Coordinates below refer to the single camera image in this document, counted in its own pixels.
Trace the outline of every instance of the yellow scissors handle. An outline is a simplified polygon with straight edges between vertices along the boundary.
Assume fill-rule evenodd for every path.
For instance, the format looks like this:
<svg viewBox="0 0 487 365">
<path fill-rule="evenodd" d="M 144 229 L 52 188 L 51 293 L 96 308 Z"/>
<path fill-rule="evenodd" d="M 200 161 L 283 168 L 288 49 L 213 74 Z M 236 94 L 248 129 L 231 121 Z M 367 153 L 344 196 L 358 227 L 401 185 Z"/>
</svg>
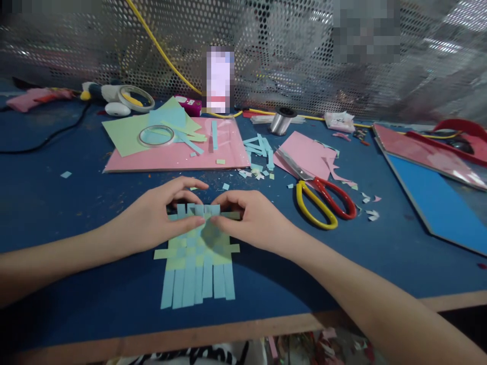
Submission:
<svg viewBox="0 0 487 365">
<path fill-rule="evenodd" d="M 311 215 L 311 213 L 304 205 L 303 190 L 306 193 L 306 195 L 308 195 L 310 199 L 316 203 L 316 205 L 321 209 L 321 211 L 325 214 L 325 216 L 330 220 L 330 224 L 324 224 Z M 296 184 L 296 198 L 298 200 L 299 208 L 301 209 L 303 214 L 315 225 L 326 230 L 332 230 L 338 227 L 338 221 L 336 220 L 335 215 L 331 212 L 330 209 L 328 209 L 328 207 L 325 205 L 325 203 L 321 201 L 320 198 L 318 198 L 315 194 L 313 194 L 313 192 L 306 185 L 306 182 L 304 182 L 303 180 L 301 180 Z"/>
</svg>

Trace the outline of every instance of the red scissors handle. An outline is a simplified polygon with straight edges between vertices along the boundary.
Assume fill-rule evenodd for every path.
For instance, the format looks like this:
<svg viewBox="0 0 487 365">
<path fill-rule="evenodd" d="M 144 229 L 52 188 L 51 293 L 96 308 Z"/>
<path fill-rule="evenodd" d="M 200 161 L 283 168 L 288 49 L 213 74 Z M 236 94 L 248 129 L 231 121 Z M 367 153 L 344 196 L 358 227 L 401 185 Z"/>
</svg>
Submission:
<svg viewBox="0 0 487 365">
<path fill-rule="evenodd" d="M 318 188 L 318 190 L 320 191 L 321 195 L 325 199 L 325 201 L 327 201 L 328 204 L 331 205 L 333 210 L 336 212 L 336 214 L 340 218 L 342 218 L 344 220 L 352 220 L 357 216 L 357 209 L 355 208 L 355 204 L 352 201 L 352 199 L 350 198 L 350 196 L 345 191 L 340 189 L 335 184 L 332 184 L 331 182 L 323 180 L 322 178 L 319 178 L 317 176 L 315 176 L 315 180 L 313 180 L 313 181 L 314 181 L 316 187 Z M 338 206 L 338 204 L 331 197 L 330 193 L 328 193 L 326 191 L 326 187 L 329 187 L 330 189 L 334 190 L 337 193 L 337 195 L 340 197 L 340 199 L 344 202 L 345 207 L 349 213 L 343 211 Z"/>
</svg>

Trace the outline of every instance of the scissors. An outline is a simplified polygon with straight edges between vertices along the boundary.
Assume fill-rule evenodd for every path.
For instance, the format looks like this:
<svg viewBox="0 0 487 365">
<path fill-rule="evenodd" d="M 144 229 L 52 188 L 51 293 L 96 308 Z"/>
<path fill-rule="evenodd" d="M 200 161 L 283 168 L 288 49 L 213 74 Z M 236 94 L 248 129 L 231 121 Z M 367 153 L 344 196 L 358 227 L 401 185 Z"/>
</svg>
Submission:
<svg viewBox="0 0 487 365">
<path fill-rule="evenodd" d="M 320 228 L 326 229 L 326 230 L 332 230 L 338 227 L 338 221 L 335 217 L 335 215 L 332 213 L 330 209 L 315 195 L 313 192 L 308 188 L 306 185 L 306 181 L 312 180 L 315 186 L 318 188 L 318 191 L 321 193 L 323 196 L 324 200 L 328 202 L 328 204 L 331 205 L 333 210 L 336 212 L 336 214 L 344 219 L 344 220 L 352 220 L 357 216 L 357 210 L 355 209 L 355 204 L 348 196 L 346 192 L 344 192 L 342 189 L 340 189 L 338 186 L 335 184 L 332 184 L 329 181 L 326 181 L 322 178 L 319 178 L 315 176 L 314 178 L 304 172 L 304 170 L 298 166 L 296 162 L 283 150 L 279 149 L 277 150 L 277 154 L 286 162 L 286 164 L 298 175 L 300 181 L 296 184 L 296 198 L 298 200 L 298 206 L 303 212 L 303 214 L 308 218 L 311 222 L 313 222 L 315 225 L 317 225 Z M 338 204 L 335 203 L 335 201 L 332 199 L 331 195 L 326 191 L 326 187 L 331 188 L 334 190 L 337 195 L 343 200 L 345 203 L 345 206 L 347 207 L 347 210 L 349 213 L 346 213 L 343 211 Z M 303 190 L 310 197 L 310 199 L 316 203 L 316 205 L 321 209 L 321 211 L 325 214 L 325 216 L 330 220 L 330 224 L 325 224 L 317 220 L 315 217 L 309 213 L 308 209 L 304 205 L 303 202 Z"/>
</svg>

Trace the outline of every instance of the black cable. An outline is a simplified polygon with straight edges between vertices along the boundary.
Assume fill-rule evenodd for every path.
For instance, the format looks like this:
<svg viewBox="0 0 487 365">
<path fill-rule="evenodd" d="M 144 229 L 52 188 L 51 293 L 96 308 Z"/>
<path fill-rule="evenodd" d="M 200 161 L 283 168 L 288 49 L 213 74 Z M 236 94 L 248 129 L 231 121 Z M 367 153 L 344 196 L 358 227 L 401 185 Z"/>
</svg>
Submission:
<svg viewBox="0 0 487 365">
<path fill-rule="evenodd" d="M 86 104 L 86 106 L 83 108 L 83 111 L 81 112 L 81 115 L 78 118 L 78 120 L 76 121 L 76 123 L 74 123 L 74 124 L 72 124 L 72 125 L 70 125 L 70 126 L 68 126 L 66 128 L 62 128 L 62 129 L 58 130 L 57 132 L 54 132 L 53 134 L 51 134 L 50 136 L 48 136 L 44 140 L 44 142 L 42 142 L 40 145 L 38 145 L 36 147 L 32 147 L 31 149 L 28 149 L 28 150 L 20 150 L 20 151 L 0 151 L 0 154 L 4 154 L 4 155 L 20 155 L 20 154 L 24 154 L 24 153 L 29 153 L 29 152 L 34 152 L 34 151 L 40 150 L 42 147 L 44 147 L 45 145 L 47 145 L 58 134 L 60 134 L 60 133 L 62 133 L 64 131 L 67 131 L 67 130 L 69 130 L 71 128 L 75 128 L 78 125 L 80 125 L 81 122 L 83 121 L 85 115 L 86 115 L 86 112 L 90 108 L 90 106 L 91 106 L 91 103 Z"/>
</svg>

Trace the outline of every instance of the hand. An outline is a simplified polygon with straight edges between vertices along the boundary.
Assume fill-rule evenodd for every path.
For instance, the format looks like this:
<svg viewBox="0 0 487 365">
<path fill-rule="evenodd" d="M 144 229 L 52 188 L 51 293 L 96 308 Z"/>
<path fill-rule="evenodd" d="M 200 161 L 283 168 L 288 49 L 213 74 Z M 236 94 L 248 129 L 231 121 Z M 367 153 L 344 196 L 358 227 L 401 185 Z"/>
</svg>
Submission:
<svg viewBox="0 0 487 365">
<path fill-rule="evenodd" d="M 300 232 L 258 191 L 231 190 L 212 204 L 220 204 L 222 211 L 230 207 L 243 213 L 241 222 L 223 216 L 214 216 L 211 221 L 222 232 L 257 248 L 280 253 L 279 245 L 290 242 L 291 235 Z"/>
<path fill-rule="evenodd" d="M 170 221 L 166 206 L 184 199 L 189 203 L 203 204 L 188 188 L 208 189 L 204 182 L 180 176 L 157 188 L 150 189 L 138 198 L 118 217 L 102 228 L 124 254 L 133 254 L 154 248 L 157 245 L 201 226 L 204 218 L 192 216 Z"/>
</svg>

